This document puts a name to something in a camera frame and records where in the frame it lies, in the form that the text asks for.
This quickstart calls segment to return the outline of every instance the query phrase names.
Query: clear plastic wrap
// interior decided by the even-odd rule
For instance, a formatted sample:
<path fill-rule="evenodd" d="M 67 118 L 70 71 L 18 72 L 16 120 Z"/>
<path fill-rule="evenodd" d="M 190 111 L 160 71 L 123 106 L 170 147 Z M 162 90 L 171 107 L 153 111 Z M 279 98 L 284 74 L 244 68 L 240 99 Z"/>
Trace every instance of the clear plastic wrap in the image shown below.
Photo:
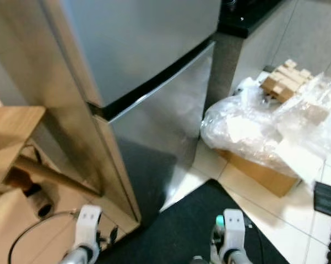
<path fill-rule="evenodd" d="M 296 174 L 275 152 L 283 139 L 323 159 L 331 153 L 330 78 L 317 76 L 282 105 L 267 103 L 259 83 L 251 78 L 242 84 L 239 95 L 207 110 L 200 132 L 209 147 L 290 176 Z"/>
<path fill-rule="evenodd" d="M 331 154 L 331 78 L 318 75 L 272 117 L 284 139 L 325 159 Z"/>
<path fill-rule="evenodd" d="M 201 136 L 213 149 L 229 150 L 247 160 L 290 176 L 295 173 L 275 153 L 282 140 L 272 122 L 276 104 L 266 102 L 259 83 L 244 81 L 239 95 L 211 106 L 202 121 Z"/>

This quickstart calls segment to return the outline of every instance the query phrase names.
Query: wooden blocks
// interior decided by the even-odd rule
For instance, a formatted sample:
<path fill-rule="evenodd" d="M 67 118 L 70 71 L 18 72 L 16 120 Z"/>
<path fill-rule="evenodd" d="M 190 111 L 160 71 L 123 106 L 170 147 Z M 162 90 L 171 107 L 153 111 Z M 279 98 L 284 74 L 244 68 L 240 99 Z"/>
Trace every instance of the wooden blocks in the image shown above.
<path fill-rule="evenodd" d="M 266 78 L 261 88 L 284 103 L 297 93 L 303 84 L 313 79 L 308 70 L 299 71 L 295 69 L 296 66 L 294 61 L 288 59 Z"/>

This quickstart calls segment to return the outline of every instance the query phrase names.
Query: refrigerator door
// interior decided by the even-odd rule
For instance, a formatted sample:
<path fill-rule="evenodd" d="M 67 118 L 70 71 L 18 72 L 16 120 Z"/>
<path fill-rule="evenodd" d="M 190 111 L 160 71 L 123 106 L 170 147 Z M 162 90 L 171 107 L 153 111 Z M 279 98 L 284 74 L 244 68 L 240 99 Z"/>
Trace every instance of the refrigerator door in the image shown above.
<path fill-rule="evenodd" d="M 213 46 L 111 120 L 144 224 L 175 193 L 192 165 Z"/>
<path fill-rule="evenodd" d="M 216 30 L 220 2 L 61 0 L 93 79 L 88 100 L 105 107 L 192 50 Z"/>

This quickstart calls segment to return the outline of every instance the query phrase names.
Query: black refrigerator trim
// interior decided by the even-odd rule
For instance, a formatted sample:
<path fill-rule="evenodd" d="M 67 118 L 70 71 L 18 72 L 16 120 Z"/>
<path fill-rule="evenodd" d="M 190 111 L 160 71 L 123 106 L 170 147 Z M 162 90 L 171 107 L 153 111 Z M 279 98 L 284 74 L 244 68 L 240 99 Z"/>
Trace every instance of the black refrigerator trim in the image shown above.
<path fill-rule="evenodd" d="M 93 115 L 97 115 L 106 119 L 108 121 L 112 120 L 118 114 L 120 114 L 123 110 L 131 106 L 135 101 L 137 101 L 142 96 L 148 94 L 153 89 L 157 88 L 162 83 L 166 82 L 169 78 L 174 76 L 178 71 L 180 71 L 185 65 L 187 65 L 190 61 L 192 61 L 196 56 L 198 56 L 207 46 L 209 46 L 213 40 L 211 37 L 206 38 L 199 45 L 197 45 L 194 49 L 189 51 L 183 57 L 178 59 L 172 65 L 167 67 L 165 70 L 161 71 L 159 74 L 141 84 L 128 94 L 122 96 L 115 102 L 112 102 L 106 107 L 98 107 L 93 103 L 88 102 L 88 106 Z"/>

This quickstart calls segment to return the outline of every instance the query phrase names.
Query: refrigerator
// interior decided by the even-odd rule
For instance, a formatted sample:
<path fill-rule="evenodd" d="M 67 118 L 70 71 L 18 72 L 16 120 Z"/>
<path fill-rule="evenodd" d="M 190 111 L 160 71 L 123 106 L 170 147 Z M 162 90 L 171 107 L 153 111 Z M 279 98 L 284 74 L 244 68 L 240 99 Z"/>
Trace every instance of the refrigerator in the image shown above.
<path fill-rule="evenodd" d="M 192 165 L 220 0 L 42 0 L 147 225 Z"/>

